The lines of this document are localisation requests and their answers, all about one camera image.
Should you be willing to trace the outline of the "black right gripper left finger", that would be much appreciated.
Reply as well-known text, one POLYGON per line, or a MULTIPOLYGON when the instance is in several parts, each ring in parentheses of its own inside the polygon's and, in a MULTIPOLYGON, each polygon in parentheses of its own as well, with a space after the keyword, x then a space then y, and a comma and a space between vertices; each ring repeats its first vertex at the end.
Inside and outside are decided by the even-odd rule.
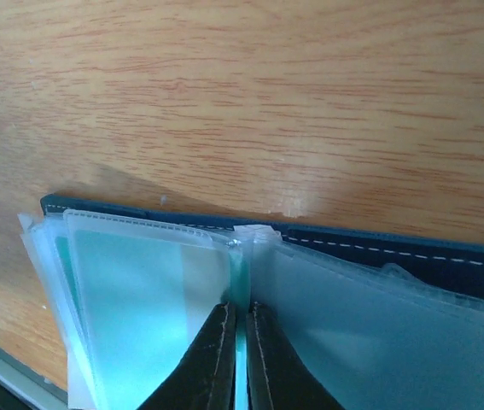
POLYGON ((226 410, 234 407, 236 309, 216 305, 173 372, 141 409, 226 410))

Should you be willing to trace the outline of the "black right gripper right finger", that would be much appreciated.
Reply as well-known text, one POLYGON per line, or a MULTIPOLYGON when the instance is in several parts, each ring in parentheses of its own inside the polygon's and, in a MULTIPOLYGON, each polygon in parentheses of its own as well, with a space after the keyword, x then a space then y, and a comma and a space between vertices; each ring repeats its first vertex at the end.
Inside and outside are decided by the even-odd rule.
POLYGON ((341 409, 309 372, 276 315, 254 303, 246 316, 248 393, 252 409, 341 409))

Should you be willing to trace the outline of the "teal card with stripe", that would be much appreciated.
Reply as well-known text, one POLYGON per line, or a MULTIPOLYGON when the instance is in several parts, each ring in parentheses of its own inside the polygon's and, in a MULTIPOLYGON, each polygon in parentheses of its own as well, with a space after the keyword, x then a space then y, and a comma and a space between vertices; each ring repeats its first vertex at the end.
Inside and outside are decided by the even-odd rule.
POLYGON ((77 229, 56 240, 99 409, 135 409, 173 372, 212 308, 248 305, 246 238, 77 229))

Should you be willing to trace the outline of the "dark blue card holder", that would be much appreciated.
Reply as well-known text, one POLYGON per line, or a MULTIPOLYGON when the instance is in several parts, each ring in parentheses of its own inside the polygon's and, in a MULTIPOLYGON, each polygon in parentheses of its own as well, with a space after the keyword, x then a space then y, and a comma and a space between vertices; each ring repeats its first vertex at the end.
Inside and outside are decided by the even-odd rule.
POLYGON ((21 238, 67 350, 68 405, 99 409, 56 240, 77 229, 246 238, 236 309, 234 407, 252 409, 246 316, 268 306, 341 409, 484 409, 484 245, 324 226, 180 214, 48 195, 21 238))

